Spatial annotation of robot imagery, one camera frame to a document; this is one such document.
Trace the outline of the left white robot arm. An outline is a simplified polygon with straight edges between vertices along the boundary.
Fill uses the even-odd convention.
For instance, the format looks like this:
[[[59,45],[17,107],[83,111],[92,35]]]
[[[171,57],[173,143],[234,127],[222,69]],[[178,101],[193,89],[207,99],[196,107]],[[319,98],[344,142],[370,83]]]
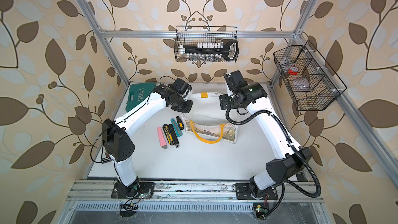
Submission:
[[[132,136],[155,113],[166,107],[175,112],[189,113],[193,101],[189,99],[192,87],[182,79],[173,84],[160,84],[147,98],[116,120],[106,119],[102,127],[102,144],[109,153],[119,182],[126,186],[137,184],[138,176],[131,158],[135,145]]]

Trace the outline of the pink utility knife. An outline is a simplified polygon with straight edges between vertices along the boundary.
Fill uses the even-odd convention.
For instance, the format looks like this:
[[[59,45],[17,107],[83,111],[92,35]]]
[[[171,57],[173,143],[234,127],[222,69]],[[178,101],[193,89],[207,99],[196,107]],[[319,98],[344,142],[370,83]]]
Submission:
[[[160,143],[161,148],[167,149],[167,141],[164,137],[163,130],[161,127],[157,127],[157,133],[158,133],[158,138],[159,138],[159,143]]]

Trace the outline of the teal utility knife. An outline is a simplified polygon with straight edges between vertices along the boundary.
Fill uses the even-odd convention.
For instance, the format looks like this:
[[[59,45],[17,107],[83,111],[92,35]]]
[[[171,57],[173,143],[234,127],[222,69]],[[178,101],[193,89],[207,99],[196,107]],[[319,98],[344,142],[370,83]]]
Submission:
[[[177,123],[176,119],[172,118],[171,119],[171,124],[173,125],[173,128],[175,130],[176,136],[179,138],[182,136],[182,130],[179,127],[179,124]]]

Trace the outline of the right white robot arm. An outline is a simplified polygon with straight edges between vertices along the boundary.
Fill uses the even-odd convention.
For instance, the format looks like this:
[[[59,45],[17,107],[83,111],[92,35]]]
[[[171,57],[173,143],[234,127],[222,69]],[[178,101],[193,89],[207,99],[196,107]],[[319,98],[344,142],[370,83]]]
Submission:
[[[264,192],[288,183],[302,194],[317,198],[321,186],[314,170],[309,165],[313,153],[309,147],[301,146],[289,133],[274,111],[265,90],[258,83],[227,83],[228,107],[226,119],[233,125],[245,125],[256,120],[264,132],[275,158],[266,163],[261,173],[249,180],[249,190],[253,198],[261,199]],[[307,169],[315,183],[315,192],[308,192],[290,180],[290,177]]]

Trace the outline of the white canvas pouch yellow handles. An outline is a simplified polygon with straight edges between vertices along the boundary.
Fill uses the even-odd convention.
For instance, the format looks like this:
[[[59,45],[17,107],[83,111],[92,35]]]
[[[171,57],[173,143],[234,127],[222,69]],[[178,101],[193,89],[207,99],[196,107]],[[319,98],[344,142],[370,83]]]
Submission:
[[[185,131],[206,144],[228,142],[235,144],[238,126],[229,123],[221,109],[219,92],[201,92],[190,95],[193,102],[188,113],[180,114]]]

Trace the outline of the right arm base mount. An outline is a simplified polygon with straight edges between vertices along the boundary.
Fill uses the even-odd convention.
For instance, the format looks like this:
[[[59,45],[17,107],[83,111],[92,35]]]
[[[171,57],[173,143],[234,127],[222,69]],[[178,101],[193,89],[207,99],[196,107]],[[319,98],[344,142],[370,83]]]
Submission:
[[[278,200],[277,190],[272,186],[259,189],[253,181],[233,185],[238,200]]]

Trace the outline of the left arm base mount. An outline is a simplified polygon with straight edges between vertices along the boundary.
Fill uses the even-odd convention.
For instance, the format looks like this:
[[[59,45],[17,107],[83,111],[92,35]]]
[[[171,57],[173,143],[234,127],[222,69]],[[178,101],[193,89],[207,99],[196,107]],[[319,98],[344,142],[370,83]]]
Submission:
[[[140,182],[137,178],[130,186],[125,186],[119,178],[114,180],[113,199],[149,199],[154,193],[155,183]]]

